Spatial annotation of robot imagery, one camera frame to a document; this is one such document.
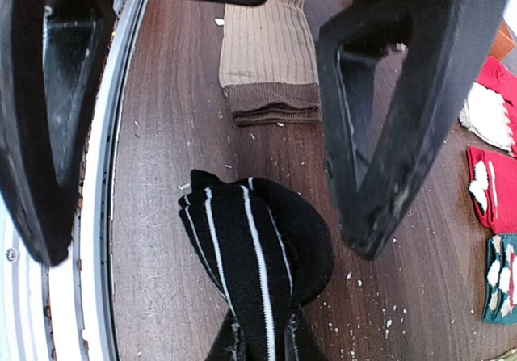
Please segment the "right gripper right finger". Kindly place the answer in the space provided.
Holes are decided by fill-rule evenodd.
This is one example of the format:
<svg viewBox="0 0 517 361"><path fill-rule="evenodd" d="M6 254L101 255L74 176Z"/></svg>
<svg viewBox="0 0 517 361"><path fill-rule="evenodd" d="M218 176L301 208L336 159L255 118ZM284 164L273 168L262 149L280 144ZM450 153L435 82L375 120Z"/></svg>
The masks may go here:
<svg viewBox="0 0 517 361"><path fill-rule="evenodd" d="M284 331L284 353L287 361L326 361L301 308L294 309Z"/></svg>

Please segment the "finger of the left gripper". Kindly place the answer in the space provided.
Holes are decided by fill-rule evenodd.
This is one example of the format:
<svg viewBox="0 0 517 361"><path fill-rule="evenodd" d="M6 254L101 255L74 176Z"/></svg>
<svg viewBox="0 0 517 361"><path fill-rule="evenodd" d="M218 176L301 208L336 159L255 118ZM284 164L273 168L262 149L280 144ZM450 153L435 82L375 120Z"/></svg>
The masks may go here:
<svg viewBox="0 0 517 361"><path fill-rule="evenodd" d="M373 260L418 194L488 57L507 0L351 0L327 21L317 71L330 189L344 243ZM407 54L371 142L375 71Z"/></svg>
<svg viewBox="0 0 517 361"><path fill-rule="evenodd" d="M67 259L114 0L1 0L1 194L32 258Z"/></svg>

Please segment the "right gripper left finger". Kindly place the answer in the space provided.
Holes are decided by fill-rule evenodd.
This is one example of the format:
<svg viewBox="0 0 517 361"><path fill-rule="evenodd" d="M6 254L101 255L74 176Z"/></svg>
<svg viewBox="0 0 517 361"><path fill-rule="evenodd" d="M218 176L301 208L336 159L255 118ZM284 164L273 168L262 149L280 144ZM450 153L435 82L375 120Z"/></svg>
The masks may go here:
<svg viewBox="0 0 517 361"><path fill-rule="evenodd" d="M227 312L206 361L246 361L244 332L231 312Z"/></svg>

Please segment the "black white striped sock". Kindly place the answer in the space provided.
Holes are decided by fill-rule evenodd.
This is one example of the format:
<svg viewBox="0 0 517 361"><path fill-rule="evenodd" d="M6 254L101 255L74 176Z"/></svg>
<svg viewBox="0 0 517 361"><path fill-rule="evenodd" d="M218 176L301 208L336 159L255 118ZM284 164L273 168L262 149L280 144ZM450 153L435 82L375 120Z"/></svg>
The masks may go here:
<svg viewBox="0 0 517 361"><path fill-rule="evenodd" d="M299 194L266 178L232 183L191 172L179 216L205 271L246 341L246 360L286 360L284 331L296 308L330 281L327 223Z"/></svg>

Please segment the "tan sock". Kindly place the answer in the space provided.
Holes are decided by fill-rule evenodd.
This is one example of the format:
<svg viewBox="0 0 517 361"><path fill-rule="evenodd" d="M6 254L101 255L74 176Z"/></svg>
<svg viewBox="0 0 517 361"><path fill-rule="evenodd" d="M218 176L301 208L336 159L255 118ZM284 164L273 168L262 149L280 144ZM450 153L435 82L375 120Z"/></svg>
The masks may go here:
<svg viewBox="0 0 517 361"><path fill-rule="evenodd" d="M219 82L237 126L320 121L305 0L225 6Z"/></svg>

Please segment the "red sock middle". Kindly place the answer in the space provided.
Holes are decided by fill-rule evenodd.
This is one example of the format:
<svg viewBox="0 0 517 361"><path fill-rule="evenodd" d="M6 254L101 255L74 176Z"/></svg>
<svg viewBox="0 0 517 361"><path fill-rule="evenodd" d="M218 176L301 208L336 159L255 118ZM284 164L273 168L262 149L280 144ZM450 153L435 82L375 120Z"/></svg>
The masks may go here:
<svg viewBox="0 0 517 361"><path fill-rule="evenodd" d="M516 156L516 76L496 57L487 58L459 121L484 142Z"/></svg>

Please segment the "red sock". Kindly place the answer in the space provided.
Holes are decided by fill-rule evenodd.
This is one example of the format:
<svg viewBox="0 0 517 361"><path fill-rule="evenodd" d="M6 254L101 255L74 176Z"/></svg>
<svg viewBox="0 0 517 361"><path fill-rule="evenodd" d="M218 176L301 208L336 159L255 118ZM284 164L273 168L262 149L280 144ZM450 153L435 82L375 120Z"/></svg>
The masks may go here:
<svg viewBox="0 0 517 361"><path fill-rule="evenodd" d="M516 234L516 160L467 147L469 192L482 225L494 234Z"/></svg>
<svg viewBox="0 0 517 361"><path fill-rule="evenodd" d="M459 121L484 142L516 156L516 76L496 57L487 58Z"/></svg>

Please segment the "red sock right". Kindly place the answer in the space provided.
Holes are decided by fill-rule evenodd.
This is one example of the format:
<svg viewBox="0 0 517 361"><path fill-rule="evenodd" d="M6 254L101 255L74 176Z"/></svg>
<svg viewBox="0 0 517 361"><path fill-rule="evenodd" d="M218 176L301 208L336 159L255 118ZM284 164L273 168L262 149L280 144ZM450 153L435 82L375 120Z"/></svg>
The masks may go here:
<svg viewBox="0 0 517 361"><path fill-rule="evenodd" d="M469 192L482 225L494 234L516 234L516 160L467 147Z"/></svg>

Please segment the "dark green reindeer sock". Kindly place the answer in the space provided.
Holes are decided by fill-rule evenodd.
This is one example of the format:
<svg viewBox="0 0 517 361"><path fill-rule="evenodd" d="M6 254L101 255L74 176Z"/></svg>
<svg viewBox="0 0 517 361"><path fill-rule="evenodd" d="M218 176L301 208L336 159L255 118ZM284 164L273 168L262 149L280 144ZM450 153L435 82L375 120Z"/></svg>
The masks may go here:
<svg viewBox="0 0 517 361"><path fill-rule="evenodd" d="M489 239L486 256L484 322L516 324L516 235Z"/></svg>

